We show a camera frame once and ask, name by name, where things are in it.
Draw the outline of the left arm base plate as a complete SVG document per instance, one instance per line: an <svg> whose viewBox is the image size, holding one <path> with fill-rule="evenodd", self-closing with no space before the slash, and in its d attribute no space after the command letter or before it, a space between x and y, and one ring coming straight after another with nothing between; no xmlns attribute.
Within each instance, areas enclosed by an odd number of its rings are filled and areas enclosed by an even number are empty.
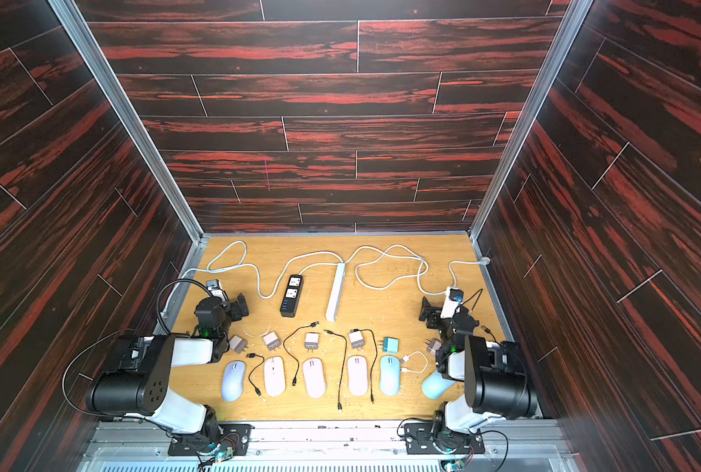
<svg viewBox="0 0 701 472"><path fill-rule="evenodd" d="M195 434L172 434L167 454L172 457L211 458L215 455L245 456L253 426L247 423L220 422L218 429Z"/></svg>

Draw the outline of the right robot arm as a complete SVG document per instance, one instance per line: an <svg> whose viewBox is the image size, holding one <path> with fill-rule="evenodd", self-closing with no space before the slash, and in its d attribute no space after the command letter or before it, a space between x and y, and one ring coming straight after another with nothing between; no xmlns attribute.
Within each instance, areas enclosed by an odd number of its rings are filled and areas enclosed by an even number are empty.
<svg viewBox="0 0 701 472"><path fill-rule="evenodd" d="M442 308L422 300L419 320L438 330L442 345L435 351L435 371L422 384L430 399L439 398L456 383L464 393L442 403L435 412L431 434L450 440L474 434L500 419L535 415L538 406L515 342L495 342L476 336L477 322L460 295L446 299Z"/></svg>

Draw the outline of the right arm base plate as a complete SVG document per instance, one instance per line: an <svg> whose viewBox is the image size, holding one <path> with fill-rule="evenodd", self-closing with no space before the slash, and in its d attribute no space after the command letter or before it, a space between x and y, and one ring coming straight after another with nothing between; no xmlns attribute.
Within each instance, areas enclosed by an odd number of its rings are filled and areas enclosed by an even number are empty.
<svg viewBox="0 0 701 472"><path fill-rule="evenodd" d="M397 428L408 454L484 454L485 446L478 435L454 432L435 421L407 419Z"/></svg>

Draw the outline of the pink charger adapter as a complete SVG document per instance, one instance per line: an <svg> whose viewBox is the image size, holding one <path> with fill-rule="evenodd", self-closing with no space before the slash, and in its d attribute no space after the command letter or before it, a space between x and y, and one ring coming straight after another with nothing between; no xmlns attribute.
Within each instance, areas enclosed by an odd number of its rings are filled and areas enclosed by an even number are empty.
<svg viewBox="0 0 701 472"><path fill-rule="evenodd" d="M267 332L262 336L262 340L270 351L274 351L282 345L282 341L275 332Z"/></svg>
<svg viewBox="0 0 701 472"><path fill-rule="evenodd" d="M247 347L247 341L240 336L232 336L228 341L228 349L236 354L242 354Z"/></svg>

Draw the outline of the white mouse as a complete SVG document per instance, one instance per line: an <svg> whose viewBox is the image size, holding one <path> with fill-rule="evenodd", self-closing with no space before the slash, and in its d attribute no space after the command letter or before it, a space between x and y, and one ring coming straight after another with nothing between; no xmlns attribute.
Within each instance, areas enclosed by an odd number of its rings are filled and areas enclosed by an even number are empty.
<svg viewBox="0 0 701 472"><path fill-rule="evenodd" d="M240 360L232 361L226 365L222 380L222 398L224 401L234 402L242 396L245 370L246 365Z"/></svg>

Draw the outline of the light blue mouse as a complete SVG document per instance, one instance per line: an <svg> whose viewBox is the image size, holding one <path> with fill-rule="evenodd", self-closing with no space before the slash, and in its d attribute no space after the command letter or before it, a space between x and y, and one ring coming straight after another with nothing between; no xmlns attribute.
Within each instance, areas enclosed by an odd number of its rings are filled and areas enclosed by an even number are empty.
<svg viewBox="0 0 701 472"><path fill-rule="evenodd" d="M380 361L380 389L384 395L395 396L401 388L401 361L385 355Z"/></svg>
<svg viewBox="0 0 701 472"><path fill-rule="evenodd" d="M446 378L438 371L434 371L423 381L421 389L427 398L438 399L455 383L456 381Z"/></svg>

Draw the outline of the pink adapter end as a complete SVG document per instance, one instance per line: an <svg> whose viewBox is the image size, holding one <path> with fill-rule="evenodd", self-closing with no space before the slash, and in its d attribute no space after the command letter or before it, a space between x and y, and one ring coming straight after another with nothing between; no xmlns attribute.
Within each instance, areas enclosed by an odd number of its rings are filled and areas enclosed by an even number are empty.
<svg viewBox="0 0 701 472"><path fill-rule="evenodd" d="M436 338L429 339L426 342L426 350L428 353L435 355L439 349L442 347L442 341Z"/></svg>

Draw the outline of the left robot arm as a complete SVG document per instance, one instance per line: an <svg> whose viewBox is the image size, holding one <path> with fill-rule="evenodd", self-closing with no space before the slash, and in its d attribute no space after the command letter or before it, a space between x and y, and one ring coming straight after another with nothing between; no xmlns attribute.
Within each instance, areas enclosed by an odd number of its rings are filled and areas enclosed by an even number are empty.
<svg viewBox="0 0 701 472"><path fill-rule="evenodd" d="M223 434L215 410L173 391L169 375L174 367L219 362L230 349L230 326L249 310L242 294L234 302L209 296L194 314L195 336L120 337L88 389L87 408L75 409L92 416L142 418L179 441L218 444Z"/></svg>

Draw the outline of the pink mouse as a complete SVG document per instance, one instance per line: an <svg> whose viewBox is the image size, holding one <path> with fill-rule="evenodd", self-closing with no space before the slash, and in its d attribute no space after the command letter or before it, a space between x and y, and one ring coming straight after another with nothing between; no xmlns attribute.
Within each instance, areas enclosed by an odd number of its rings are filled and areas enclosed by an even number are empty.
<svg viewBox="0 0 701 472"><path fill-rule="evenodd" d="M368 364L361 355L348 358L348 389L354 396L366 395L369 389Z"/></svg>
<svg viewBox="0 0 701 472"><path fill-rule="evenodd" d="M309 358L303 363L302 368L308 396L321 398L327 391L322 361L319 358Z"/></svg>
<svg viewBox="0 0 701 472"><path fill-rule="evenodd" d="M280 356L274 356L265 361L264 383L270 397L277 397L285 392L285 365Z"/></svg>

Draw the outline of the teal adapter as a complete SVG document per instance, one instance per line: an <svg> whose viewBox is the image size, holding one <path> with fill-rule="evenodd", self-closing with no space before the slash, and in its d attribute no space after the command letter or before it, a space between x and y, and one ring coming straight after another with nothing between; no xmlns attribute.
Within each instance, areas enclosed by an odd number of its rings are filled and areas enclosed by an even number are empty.
<svg viewBox="0 0 701 472"><path fill-rule="evenodd" d="M383 339L383 351L389 354L397 354L399 352L399 340L394 337L386 336Z"/></svg>

